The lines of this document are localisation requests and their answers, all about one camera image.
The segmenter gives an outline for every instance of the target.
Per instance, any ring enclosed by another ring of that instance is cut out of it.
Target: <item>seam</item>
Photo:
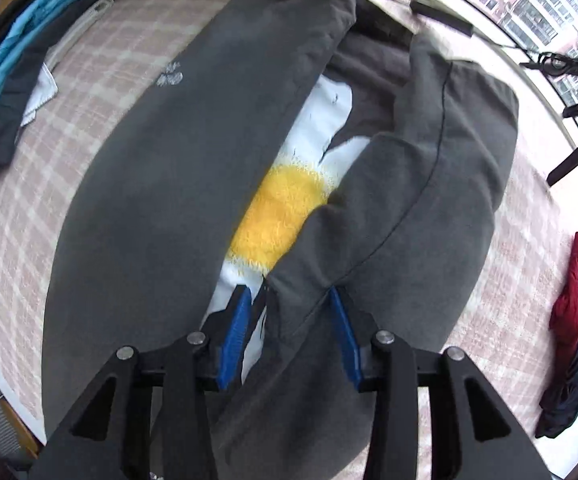
[[[412,211],[412,209],[416,206],[416,204],[418,204],[420,197],[422,197],[423,193],[425,192],[425,190],[429,187],[429,183],[431,182],[431,179],[434,177],[434,175],[436,174],[436,170],[438,168],[438,161],[440,160],[440,148],[442,145],[442,142],[444,140],[445,137],[445,120],[447,118],[447,114],[446,114],[446,110],[445,110],[445,94],[447,93],[447,84],[449,83],[449,77],[452,73],[452,69],[454,67],[454,62],[453,60],[449,62],[449,68],[447,70],[447,75],[445,76],[445,81],[443,82],[443,86],[442,86],[442,90],[441,90],[441,96],[442,96],[442,109],[443,109],[443,113],[442,113],[442,118],[440,120],[440,133],[438,136],[438,147],[436,149],[436,160],[434,161],[434,165],[431,168],[431,171],[429,172],[429,176],[427,178],[427,181],[425,182],[424,186],[422,187],[422,189],[420,190],[420,193],[418,194],[418,197],[416,198],[416,200],[414,200],[411,205],[409,206],[409,208],[407,209],[407,211],[405,212],[404,215],[402,215],[402,217],[400,218],[399,221],[396,222],[396,224],[389,230],[389,232],[387,233],[387,235],[383,238],[383,240],[380,241],[380,243],[378,243],[378,245],[367,255],[365,256],[362,260],[360,260],[357,264],[354,264],[354,266],[351,267],[351,269],[349,269],[347,272],[345,272],[342,276],[340,276],[339,278],[333,280],[325,289],[325,291],[323,292],[322,296],[320,296],[320,298],[318,299],[318,301],[315,302],[315,304],[310,308],[309,310],[309,314],[307,314],[307,316],[303,319],[303,321],[300,323],[300,325],[298,325],[296,327],[295,330],[291,331],[291,333],[288,335],[289,337],[294,336],[298,330],[300,330],[302,328],[302,326],[308,322],[314,315],[315,311],[316,311],[316,307],[322,303],[322,301],[326,298],[327,294],[329,293],[329,289],[332,288],[332,286],[335,286],[336,284],[338,284],[339,282],[341,282],[342,280],[344,280],[345,278],[347,278],[350,274],[352,274],[356,269],[358,269],[359,267],[361,267],[362,265],[364,265],[368,260],[371,259],[371,257],[374,256],[374,254],[376,254],[386,243],[387,240],[389,240],[389,238],[393,235],[393,233],[396,231],[396,229],[402,224],[402,222],[405,221],[405,219],[409,216],[409,213]]]

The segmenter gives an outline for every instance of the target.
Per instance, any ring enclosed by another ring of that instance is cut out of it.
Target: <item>printed logo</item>
[[[156,86],[171,86],[177,85],[182,81],[182,72],[176,72],[176,70],[180,67],[180,63],[178,61],[172,61],[169,63],[165,70],[162,71],[159,78],[156,79]]]

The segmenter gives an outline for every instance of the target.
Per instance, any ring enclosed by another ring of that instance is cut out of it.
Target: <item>yellow fuzzy patch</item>
[[[274,166],[231,241],[228,256],[267,273],[291,248],[304,221],[326,203],[326,182],[301,166]]]

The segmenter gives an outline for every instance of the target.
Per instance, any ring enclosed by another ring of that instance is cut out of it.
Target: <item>pink plaid sheet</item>
[[[44,302],[70,200],[123,114],[228,1],[117,0],[54,70],[59,94],[24,131],[0,179],[0,371],[40,423]],[[469,352],[529,432],[551,359],[550,307],[573,238],[528,148],[536,135],[547,142],[554,133],[520,131],[492,246],[447,341]],[[421,395],[418,478],[430,468],[426,402]],[[361,478],[365,460],[338,478]]]

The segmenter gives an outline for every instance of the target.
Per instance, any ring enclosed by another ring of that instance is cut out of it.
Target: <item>bolt head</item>
[[[202,332],[192,332],[187,336],[187,343],[189,345],[201,345],[205,342],[205,339],[207,339],[207,336]]]
[[[383,345],[390,345],[396,341],[396,336],[388,330],[379,330],[375,333],[375,339],[378,341],[378,343]]]
[[[463,349],[458,348],[457,346],[450,346],[447,349],[447,355],[449,356],[450,359],[453,359],[454,361],[462,361],[464,359]]]
[[[122,346],[117,349],[115,356],[120,359],[120,361],[127,361],[133,357],[133,348],[130,346]]]

